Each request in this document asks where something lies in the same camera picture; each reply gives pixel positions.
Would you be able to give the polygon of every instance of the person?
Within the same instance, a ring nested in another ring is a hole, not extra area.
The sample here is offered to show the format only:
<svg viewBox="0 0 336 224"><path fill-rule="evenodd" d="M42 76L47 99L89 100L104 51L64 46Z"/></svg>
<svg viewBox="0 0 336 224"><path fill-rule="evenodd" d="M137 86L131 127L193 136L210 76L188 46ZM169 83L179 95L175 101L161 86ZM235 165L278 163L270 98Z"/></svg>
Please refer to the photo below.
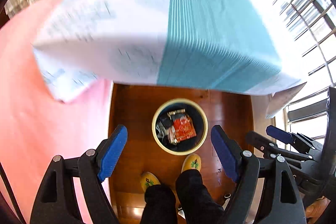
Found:
<svg viewBox="0 0 336 224"><path fill-rule="evenodd" d="M220 223L224 209L217 204L203 185L201 157L188 155L176 180L176 192L188 224ZM176 198L173 191L161 184L150 172L141 177L146 206L140 224L177 224Z"/></svg>
<svg viewBox="0 0 336 224"><path fill-rule="evenodd" d="M309 218L308 224L314 224L316 223L334 223L334 214L332 212L335 211L335 205L332 204L331 207L328 207L330 203L330 200L326 197L322 197L317 199L312 205L308 206L306 208L306 218ZM329 213L325 214L323 217L321 217L328 207Z"/></svg>

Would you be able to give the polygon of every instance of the window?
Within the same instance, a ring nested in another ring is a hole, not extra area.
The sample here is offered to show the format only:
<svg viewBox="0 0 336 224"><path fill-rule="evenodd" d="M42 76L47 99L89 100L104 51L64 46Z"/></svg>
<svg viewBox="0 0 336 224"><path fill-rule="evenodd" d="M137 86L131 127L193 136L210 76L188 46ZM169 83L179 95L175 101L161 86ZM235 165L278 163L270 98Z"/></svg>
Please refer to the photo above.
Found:
<svg viewBox="0 0 336 224"><path fill-rule="evenodd" d="M324 143L327 88L336 82L336 9L330 0L269 0L300 51L308 83L286 107L286 129Z"/></svg>

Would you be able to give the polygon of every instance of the wooden floor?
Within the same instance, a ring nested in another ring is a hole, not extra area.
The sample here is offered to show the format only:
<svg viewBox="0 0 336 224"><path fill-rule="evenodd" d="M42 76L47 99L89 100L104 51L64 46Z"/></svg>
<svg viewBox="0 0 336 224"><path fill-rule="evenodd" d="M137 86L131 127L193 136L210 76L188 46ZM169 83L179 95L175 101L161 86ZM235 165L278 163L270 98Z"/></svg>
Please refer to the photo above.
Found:
<svg viewBox="0 0 336 224"><path fill-rule="evenodd" d="M139 181L144 171L152 172L176 194L175 180L185 157L164 152L155 142L151 130L155 111L174 98L193 100L208 118L208 136L196 153L202 158L203 183L211 196L220 204L223 195L231 193L235 187L222 170L211 144L210 130L219 124L229 138L236 140L242 149L248 149L244 137L253 129L250 96L213 90L115 84L109 131L112 133L118 124L125 125L128 131L126 146L110 178L112 205L121 224L140 222L145 201ZM180 216L178 221L185 223Z"/></svg>

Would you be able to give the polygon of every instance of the yellow slipper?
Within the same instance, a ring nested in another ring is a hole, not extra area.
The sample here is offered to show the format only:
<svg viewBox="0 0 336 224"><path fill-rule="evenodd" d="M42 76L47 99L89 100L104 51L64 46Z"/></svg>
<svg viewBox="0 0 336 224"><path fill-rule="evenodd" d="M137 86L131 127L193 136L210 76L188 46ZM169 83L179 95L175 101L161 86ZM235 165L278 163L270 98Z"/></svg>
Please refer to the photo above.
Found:
<svg viewBox="0 0 336 224"><path fill-rule="evenodd" d="M155 175L150 172L144 172L140 179L141 187L145 192L148 187L161 184Z"/></svg>
<svg viewBox="0 0 336 224"><path fill-rule="evenodd" d="M201 157L195 153L188 155L182 165L182 172L190 169L201 170Z"/></svg>

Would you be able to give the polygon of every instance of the black pants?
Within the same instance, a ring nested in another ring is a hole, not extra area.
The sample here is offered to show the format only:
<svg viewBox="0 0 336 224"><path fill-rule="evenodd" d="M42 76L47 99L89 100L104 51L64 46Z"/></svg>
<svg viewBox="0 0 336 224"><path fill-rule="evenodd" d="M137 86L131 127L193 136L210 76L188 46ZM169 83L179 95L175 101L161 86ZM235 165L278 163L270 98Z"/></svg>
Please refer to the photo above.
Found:
<svg viewBox="0 0 336 224"><path fill-rule="evenodd" d="M188 224L216 224L224 209L210 196L197 170L186 170L176 180L176 192ZM140 224L177 224L176 198L166 185L148 187Z"/></svg>

